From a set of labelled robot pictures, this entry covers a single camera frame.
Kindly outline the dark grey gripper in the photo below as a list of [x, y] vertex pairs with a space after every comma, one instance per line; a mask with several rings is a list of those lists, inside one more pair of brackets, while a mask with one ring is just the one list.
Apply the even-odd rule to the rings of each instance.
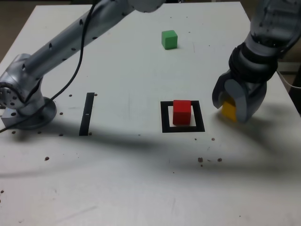
[[228, 70], [222, 74], [213, 89], [212, 102], [222, 107], [230, 96], [236, 105], [236, 118], [247, 122], [261, 106], [267, 92], [267, 79], [260, 73]]

